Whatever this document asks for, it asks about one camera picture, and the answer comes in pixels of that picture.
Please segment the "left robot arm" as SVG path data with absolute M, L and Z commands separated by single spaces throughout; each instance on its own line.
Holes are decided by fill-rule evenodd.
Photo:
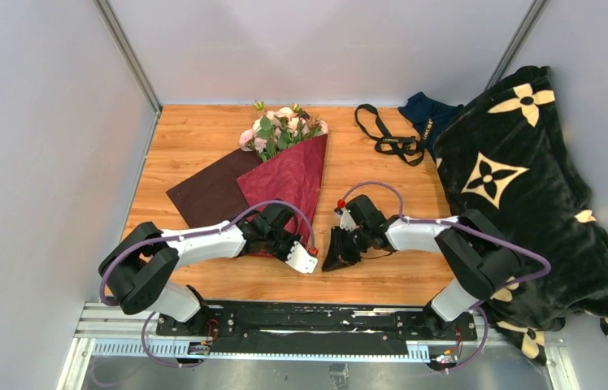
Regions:
M 200 335 L 209 317 L 202 299 L 193 288 L 172 282 L 172 274 L 197 262 L 252 254 L 270 255 L 309 274 L 318 264 L 315 237 L 303 240 L 287 228 L 303 215 L 286 201 L 269 200 L 207 227 L 161 230 L 141 223 L 100 263 L 100 300 L 126 315 L 154 311 L 175 319 L 186 334 Z

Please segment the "dark red wrapping paper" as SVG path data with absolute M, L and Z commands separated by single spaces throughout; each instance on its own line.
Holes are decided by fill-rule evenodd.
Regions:
M 168 189 L 166 194 L 190 228 L 233 219 L 268 200 L 296 206 L 293 229 L 312 249 L 319 248 L 313 227 L 324 177 L 328 135 L 315 136 L 262 160 L 254 151 L 236 149 Z

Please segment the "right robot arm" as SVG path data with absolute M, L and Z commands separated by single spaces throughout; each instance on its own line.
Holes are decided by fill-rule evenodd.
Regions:
M 366 195 L 340 201 L 340 222 L 331 230 L 331 243 L 322 270 L 337 271 L 362 260 L 369 249 L 393 254 L 423 251 L 442 254 L 453 280 L 423 308 L 419 328 L 444 339 L 456 319 L 480 301 L 489 299 L 514 277 L 523 259 L 504 245 L 504 236 L 478 210 L 427 222 L 387 218 Z

